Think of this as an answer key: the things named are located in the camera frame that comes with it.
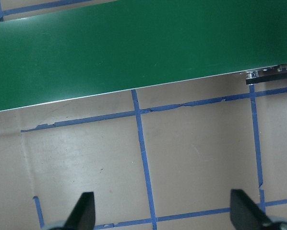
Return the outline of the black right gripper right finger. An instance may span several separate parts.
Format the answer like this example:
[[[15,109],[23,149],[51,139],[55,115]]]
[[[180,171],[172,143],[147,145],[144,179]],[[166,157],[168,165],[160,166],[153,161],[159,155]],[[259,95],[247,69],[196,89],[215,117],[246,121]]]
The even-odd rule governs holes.
[[[236,230],[267,230],[273,224],[242,189],[230,191],[230,221]]]

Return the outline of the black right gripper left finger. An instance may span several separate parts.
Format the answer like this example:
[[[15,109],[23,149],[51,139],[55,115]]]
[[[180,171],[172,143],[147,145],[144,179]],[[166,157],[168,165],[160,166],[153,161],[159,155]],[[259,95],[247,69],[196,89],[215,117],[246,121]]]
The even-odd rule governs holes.
[[[68,216],[64,230],[92,230],[96,223],[94,192],[81,194],[72,212]]]

